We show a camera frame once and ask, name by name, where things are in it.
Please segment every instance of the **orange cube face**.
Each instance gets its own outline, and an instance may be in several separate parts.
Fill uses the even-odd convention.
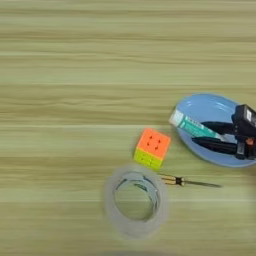
[[[170,142],[170,137],[156,130],[147,128],[144,130],[137,148],[163,159],[167,153]]]
[[[136,147],[134,160],[158,170],[162,166],[170,142],[168,136],[153,129],[145,129]]]

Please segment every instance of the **yellow cube face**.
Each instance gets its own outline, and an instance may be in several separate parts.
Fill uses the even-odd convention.
[[[162,159],[138,148],[135,151],[134,160],[154,170],[160,169],[163,162]]]

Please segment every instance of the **white tube cap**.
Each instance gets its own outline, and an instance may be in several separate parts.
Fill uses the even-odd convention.
[[[181,123],[183,117],[184,117],[184,114],[179,110],[175,109],[169,119],[169,123],[177,127]]]

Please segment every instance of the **toothpaste tube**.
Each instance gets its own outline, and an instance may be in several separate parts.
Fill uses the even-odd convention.
[[[225,141],[223,136],[191,119],[177,109],[171,115],[169,122],[175,127],[186,131],[193,137],[211,137]]]

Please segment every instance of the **screwdriver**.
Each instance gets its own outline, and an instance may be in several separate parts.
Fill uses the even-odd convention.
[[[213,188],[221,188],[222,187],[220,185],[211,184],[211,183],[185,180],[183,177],[175,177],[175,176],[162,175],[162,174],[160,174],[159,176],[164,181],[164,183],[167,185],[185,186],[185,184],[192,184],[192,185],[199,185],[199,186],[213,187]]]

